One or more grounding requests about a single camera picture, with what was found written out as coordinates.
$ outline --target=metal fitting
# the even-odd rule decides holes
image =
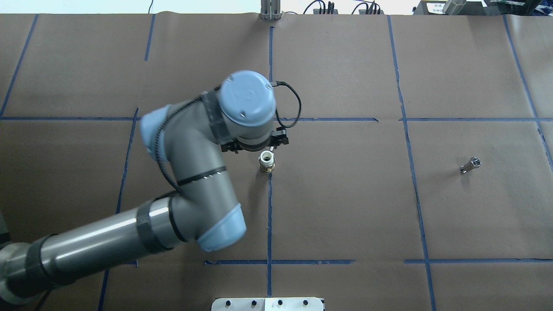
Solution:
[[[445,15],[458,15],[463,9],[467,0],[447,0],[443,11]]]
[[[467,164],[461,166],[461,174],[467,173],[475,168],[479,168],[482,165],[480,159],[472,157]]]
[[[259,155],[259,169],[269,174],[275,169],[275,154],[269,150]]]

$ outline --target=small metal part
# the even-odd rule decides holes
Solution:
[[[249,297],[217,298],[211,311],[263,310],[263,311],[325,311],[324,298],[317,297]]]
[[[265,150],[259,155],[259,169],[267,174],[275,169],[275,154]]]
[[[461,174],[465,174],[467,172],[470,172],[471,170],[475,168],[479,168],[482,165],[482,161],[480,159],[472,157],[467,164],[461,166]]]
[[[458,15],[466,3],[467,3],[467,0],[447,0],[443,9],[444,14]]]
[[[280,0],[261,0],[260,19],[278,20],[281,16]]]

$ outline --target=black strap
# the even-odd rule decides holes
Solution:
[[[6,242],[11,241],[12,239],[9,237],[9,232],[4,232],[0,234],[0,244],[4,244]]]
[[[217,173],[220,173],[220,172],[224,172],[225,170],[227,170],[226,166],[221,166],[221,167],[218,167],[218,168],[214,168],[212,170],[208,170],[207,172],[203,172],[201,174],[194,175],[192,177],[188,177],[188,178],[185,178],[183,180],[179,180],[178,185],[179,186],[184,186],[184,185],[189,184],[191,182],[195,182],[197,180],[200,180],[204,177],[208,177],[210,175],[214,175],[214,174],[217,174]]]
[[[217,92],[209,91],[202,94],[202,102],[206,108],[207,118],[209,119],[209,126],[211,132],[215,137],[217,144],[226,144],[232,142],[232,136],[228,131],[227,124],[221,113],[221,107],[219,106],[219,99],[217,99]]]
[[[11,304],[0,297],[0,310],[13,310],[17,308],[21,308],[21,305]]]
[[[40,251],[44,242],[55,234],[45,236],[40,240],[34,241],[27,250],[25,257],[25,274],[27,286],[25,291],[30,295],[37,294],[47,289],[56,288],[62,285],[69,285],[75,280],[72,278],[58,277],[56,280],[48,277],[42,265]]]
[[[155,237],[152,230],[152,220],[150,219],[150,205],[144,204],[137,211],[137,232],[142,245],[152,254],[172,250],[163,246]]]

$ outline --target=blue tape line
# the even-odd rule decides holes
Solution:
[[[280,118],[281,121],[294,121],[296,118]],[[298,121],[370,121],[370,122],[378,122],[378,119],[376,118],[349,118],[349,117],[320,117],[320,118],[300,118]]]
[[[148,61],[148,56],[150,55],[150,44],[152,43],[152,34],[154,33],[154,22],[155,14],[152,14],[152,22],[150,23],[150,34],[148,35],[148,45],[146,45],[146,55],[144,56],[144,61]]]
[[[138,268],[138,260],[129,261],[129,262],[125,263],[125,265],[135,266],[135,267]]]
[[[351,265],[353,259],[322,259],[322,260],[271,260],[272,265]],[[204,261],[206,266],[216,265],[267,265],[267,260],[217,260]]]
[[[107,279],[109,277],[109,270],[104,271],[104,279],[102,281],[102,290],[100,291],[100,301],[98,301],[98,311],[103,310],[103,301],[106,297]]]
[[[27,47],[29,46],[29,42],[31,41],[31,36],[33,35],[34,27],[36,25],[36,21],[38,20],[38,14],[35,14],[35,18],[33,19],[33,25],[31,25],[31,29],[29,30],[29,34],[27,35],[27,41],[25,41],[25,45],[23,46],[23,50],[21,51],[21,56],[19,56],[19,61],[17,62],[17,66],[15,66],[15,71],[13,72],[12,80],[9,83],[8,91],[6,92],[6,96],[4,97],[4,103],[2,104],[2,109],[0,109],[0,117],[4,114],[4,110],[6,110],[6,106],[8,105],[9,95],[12,93],[13,85],[15,83],[15,78],[17,78],[17,73],[19,73],[19,68],[21,67],[21,63],[23,62],[23,56],[25,56],[25,52],[27,51]]]
[[[131,135],[129,137],[129,144],[127,146],[127,155],[125,156],[125,165],[123,167],[123,177],[121,177],[121,186],[119,187],[119,197],[117,198],[117,208],[115,209],[115,214],[119,214],[121,211],[121,197],[123,195],[123,187],[125,185],[125,178],[127,177],[127,167],[129,161],[129,154],[131,153],[131,146],[133,144],[134,129],[136,128],[137,123],[138,108],[134,111],[133,124],[131,127]],[[135,260],[135,265],[138,267],[138,261]],[[98,301],[98,311],[103,309],[103,302],[106,296],[107,280],[109,276],[109,270],[104,272],[104,279],[102,281],[102,290],[100,291],[100,301]]]
[[[131,146],[133,144],[134,129],[137,124],[138,108],[134,111],[133,125],[131,127],[131,136],[129,137],[129,145],[127,145],[127,155],[125,156],[125,165],[123,167],[123,176],[121,177],[121,186],[119,187],[119,197],[117,198],[117,209],[115,214],[119,214],[121,211],[121,199],[123,197],[123,187],[125,187],[125,179],[127,178],[127,168],[129,164],[129,155],[131,153]]]
[[[134,121],[133,117],[1,117],[2,121]]]
[[[534,118],[406,118],[407,121],[534,122]]]
[[[440,263],[553,263],[553,259],[541,258],[459,258],[459,259],[430,259],[432,264]],[[407,265],[420,265],[425,263],[422,259],[407,259]]]
[[[273,29],[269,27],[269,81],[273,80]]]
[[[273,295],[273,173],[269,174],[269,210],[267,212],[267,297]]]
[[[515,46],[513,44],[513,38],[511,38],[511,31],[509,30],[509,23],[507,22],[507,16],[503,16],[503,23],[505,24],[505,31],[507,32],[507,38],[509,39],[509,45],[511,46],[511,51],[513,51],[513,56],[515,58],[515,63],[517,64],[517,68],[520,74],[520,78],[522,79],[522,84],[524,86],[524,91],[526,92],[526,96],[528,98],[528,102],[530,103],[530,108],[532,109],[532,114],[534,115],[534,118],[536,120],[536,125],[538,127],[538,132],[541,136],[541,143],[544,145],[545,149],[545,155],[547,156],[547,159],[549,161],[549,168],[551,171],[553,171],[553,158],[551,158],[551,152],[549,150],[549,146],[547,145],[547,141],[545,140],[544,131],[541,129],[541,124],[538,121],[538,113],[536,112],[536,107],[534,106],[534,101],[532,100],[532,96],[530,95],[530,91],[528,90],[528,85],[526,84],[526,78],[524,77],[524,73],[522,72],[522,67],[520,66],[520,62],[518,59],[517,51],[515,50]]]
[[[204,262],[206,266],[216,265],[266,265],[267,260],[217,260]]]
[[[351,265],[353,259],[273,260],[274,265]]]
[[[419,199],[419,187],[416,182],[415,174],[415,164],[413,162],[413,153],[411,152],[411,141],[409,139],[409,129],[407,127],[407,115],[405,112],[405,104],[403,102],[403,95],[401,94],[401,88],[399,87],[399,69],[398,69],[398,58],[395,52],[395,43],[394,43],[394,33],[392,30],[392,19],[388,15],[388,28],[390,30],[390,42],[392,44],[392,56],[394,58],[394,67],[395,67],[395,79],[398,84],[398,95],[399,101],[401,102],[401,116],[403,118],[403,129],[405,131],[405,141],[407,143],[407,154],[409,155],[409,165],[411,167],[411,179],[413,180],[413,187],[415,188],[416,196],[416,208],[419,213],[419,230],[422,241],[422,252],[424,253],[425,267],[426,267],[426,280],[428,281],[428,291],[430,293],[430,304],[432,306],[432,311],[436,310],[436,300],[434,298],[434,286],[432,285],[432,274],[430,272],[430,263],[428,262],[428,248],[426,247],[426,236],[424,233],[424,222],[422,220],[422,210],[420,207]]]

